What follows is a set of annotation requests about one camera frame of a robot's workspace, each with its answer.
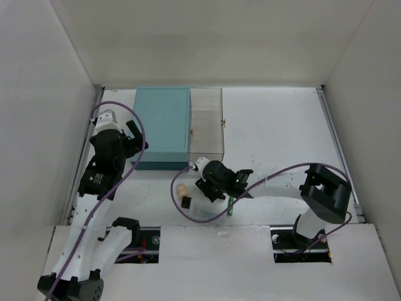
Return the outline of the beige makeup sponge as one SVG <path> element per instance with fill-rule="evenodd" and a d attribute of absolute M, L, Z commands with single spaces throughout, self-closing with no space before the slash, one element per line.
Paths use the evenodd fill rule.
<path fill-rule="evenodd" d="M 184 184 L 179 184 L 177 186 L 177 195 L 181 199 L 189 196 L 189 191 Z"/>

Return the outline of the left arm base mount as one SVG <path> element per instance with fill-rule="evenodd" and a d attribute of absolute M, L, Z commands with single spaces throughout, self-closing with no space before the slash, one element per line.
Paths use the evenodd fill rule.
<path fill-rule="evenodd" d="M 130 243 L 118 256 L 118 258 L 116 259 L 116 263 L 158 263 L 160 241 L 160 227 L 142 227 L 137 243 Z"/>

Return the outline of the clear acrylic drawer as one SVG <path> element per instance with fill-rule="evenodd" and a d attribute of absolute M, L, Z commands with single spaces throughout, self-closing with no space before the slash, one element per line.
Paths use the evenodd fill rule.
<path fill-rule="evenodd" d="M 191 88 L 191 132 L 189 160 L 200 157 L 211 161 L 224 158 L 222 89 Z"/>

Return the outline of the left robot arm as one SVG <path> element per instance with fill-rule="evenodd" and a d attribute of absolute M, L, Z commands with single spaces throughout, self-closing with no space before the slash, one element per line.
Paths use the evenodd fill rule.
<path fill-rule="evenodd" d="M 141 120 L 126 123 L 127 135 L 117 122 L 96 118 L 95 135 L 90 138 L 94 155 L 83 172 L 66 244 L 52 271 L 38 280 L 37 289 L 45 300 L 100 300 L 107 270 L 123 249 L 140 244 L 138 221 L 117 218 L 102 242 L 98 234 L 119 186 L 133 172 L 125 170 L 126 160 L 143 157 L 148 148 Z"/>

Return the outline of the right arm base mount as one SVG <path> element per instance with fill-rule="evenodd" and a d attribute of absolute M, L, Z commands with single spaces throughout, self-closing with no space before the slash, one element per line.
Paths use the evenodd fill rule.
<path fill-rule="evenodd" d="M 300 236 L 290 226 L 270 229 L 275 263 L 331 263 L 325 231 L 309 239 Z"/>

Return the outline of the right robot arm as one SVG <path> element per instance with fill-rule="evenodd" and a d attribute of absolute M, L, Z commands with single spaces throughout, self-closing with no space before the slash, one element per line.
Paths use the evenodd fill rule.
<path fill-rule="evenodd" d="M 292 244 L 299 249 L 316 244 L 325 226 L 346 221 L 352 185 L 338 175 L 339 169 L 327 164 L 297 164 L 267 175 L 252 169 L 234 172 L 221 161 L 201 157 L 195 162 L 195 170 L 200 173 L 195 185 L 210 201 L 224 196 L 304 201 L 308 209 L 297 216 L 290 234 Z"/>

